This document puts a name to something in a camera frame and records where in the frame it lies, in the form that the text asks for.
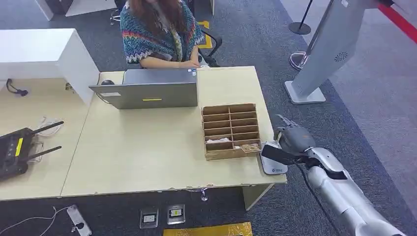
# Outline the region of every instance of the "yellow mat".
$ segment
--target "yellow mat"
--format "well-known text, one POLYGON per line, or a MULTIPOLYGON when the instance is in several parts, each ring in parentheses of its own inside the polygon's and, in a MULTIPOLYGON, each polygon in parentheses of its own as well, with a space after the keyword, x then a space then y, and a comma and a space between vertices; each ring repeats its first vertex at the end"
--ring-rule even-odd
POLYGON ((250 222, 195 229, 164 230, 164 236, 252 236, 250 222))

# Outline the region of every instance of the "metal pole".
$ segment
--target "metal pole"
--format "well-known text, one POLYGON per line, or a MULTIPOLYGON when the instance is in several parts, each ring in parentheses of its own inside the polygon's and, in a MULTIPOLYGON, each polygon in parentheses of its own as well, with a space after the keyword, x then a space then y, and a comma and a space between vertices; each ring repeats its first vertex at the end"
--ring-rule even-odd
POLYGON ((311 50, 313 50, 314 44, 316 43, 317 37, 319 36, 319 34, 321 33, 322 29, 323 29, 323 25, 325 24, 327 17, 328 17, 328 12, 331 9, 331 6, 333 4, 334 0, 330 0, 330 2, 327 5, 327 8, 323 14, 322 19, 320 20, 319 26, 317 26, 316 31, 314 32, 313 38, 311 39, 310 43, 308 44, 308 48, 307 51, 305 52, 294 52, 291 54, 290 56, 290 65, 296 69, 296 70, 301 70, 304 66, 304 64, 307 62, 308 57, 311 54, 311 50))
POLYGON ((291 30, 291 32, 296 34, 309 34, 311 32, 310 26, 307 24, 304 24, 305 18, 307 17, 308 10, 310 9, 311 3, 313 0, 310 0, 308 3, 307 9, 304 12, 304 16, 302 17, 301 22, 292 22, 288 28, 291 30))

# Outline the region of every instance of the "yellow label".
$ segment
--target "yellow label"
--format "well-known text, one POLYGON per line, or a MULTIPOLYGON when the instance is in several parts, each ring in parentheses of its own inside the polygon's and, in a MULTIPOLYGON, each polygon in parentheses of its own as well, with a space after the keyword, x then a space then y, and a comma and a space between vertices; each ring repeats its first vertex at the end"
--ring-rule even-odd
POLYGON ((162 101, 162 98, 145 98, 142 99, 144 102, 151 102, 151 101, 162 101))
POLYGON ((20 154, 20 149, 22 148, 22 143, 23 143, 23 138, 19 138, 19 141, 17 142, 16 155, 15 156, 18 156, 20 154))

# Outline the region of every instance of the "desk leg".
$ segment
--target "desk leg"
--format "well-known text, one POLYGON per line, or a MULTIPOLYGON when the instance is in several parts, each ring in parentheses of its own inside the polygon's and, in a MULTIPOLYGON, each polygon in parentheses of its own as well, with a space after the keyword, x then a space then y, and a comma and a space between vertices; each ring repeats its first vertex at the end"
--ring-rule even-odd
POLYGON ((242 186, 246 210, 250 210, 273 186, 273 183, 255 186, 242 186))
POLYGON ((49 8, 46 1, 45 0, 35 0, 35 2, 38 4, 40 10, 43 12, 46 19, 48 19, 48 21, 50 21, 52 19, 52 17, 54 16, 54 13, 51 11, 51 9, 49 8))

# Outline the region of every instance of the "floor socket cover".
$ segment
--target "floor socket cover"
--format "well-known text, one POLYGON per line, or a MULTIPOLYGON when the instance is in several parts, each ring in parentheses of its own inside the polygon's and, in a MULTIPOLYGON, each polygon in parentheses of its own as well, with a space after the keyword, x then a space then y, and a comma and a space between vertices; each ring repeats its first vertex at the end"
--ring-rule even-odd
POLYGON ((141 222, 139 228, 149 229, 158 227, 159 209, 146 208, 141 210, 141 222))
POLYGON ((66 212, 68 212, 69 218, 71 218, 72 223, 74 223, 72 232, 77 230, 80 236, 92 235, 92 232, 89 226, 87 225, 84 218, 81 216, 81 213, 78 211, 78 208, 76 205, 72 205, 69 208, 67 208, 66 212))
POLYGON ((180 224, 185 222, 185 205, 168 206, 168 224, 180 224))

